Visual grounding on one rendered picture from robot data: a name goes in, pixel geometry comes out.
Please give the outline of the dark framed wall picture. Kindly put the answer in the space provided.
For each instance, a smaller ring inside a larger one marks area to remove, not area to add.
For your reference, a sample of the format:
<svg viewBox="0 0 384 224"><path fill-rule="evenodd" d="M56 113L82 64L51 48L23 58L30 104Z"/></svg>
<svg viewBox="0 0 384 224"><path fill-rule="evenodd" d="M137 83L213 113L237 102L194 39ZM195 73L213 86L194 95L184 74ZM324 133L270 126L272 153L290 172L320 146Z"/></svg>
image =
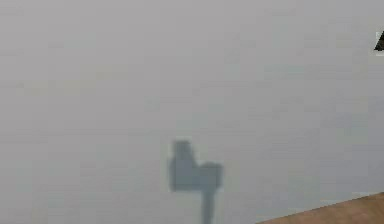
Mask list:
<svg viewBox="0 0 384 224"><path fill-rule="evenodd" d="M375 51L383 51L384 50L384 31L378 37L377 43L374 48Z"/></svg>

